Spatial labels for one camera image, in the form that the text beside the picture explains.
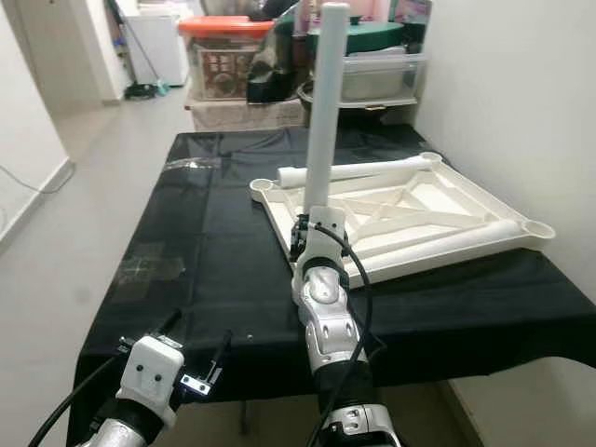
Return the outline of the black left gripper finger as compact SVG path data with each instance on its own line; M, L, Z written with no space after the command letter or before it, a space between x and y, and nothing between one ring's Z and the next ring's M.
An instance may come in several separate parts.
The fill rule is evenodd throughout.
M153 331L154 339L161 341L162 344L178 344L178 341L171 337L171 333L176 327L176 324L179 323L179 320L182 319L182 316L183 311L181 309L174 309L171 311L170 314L166 316L166 319Z
M222 371L226 363L227 353L233 344L234 333L231 331L223 332L220 345L217 346L212 355L212 386L220 382Z

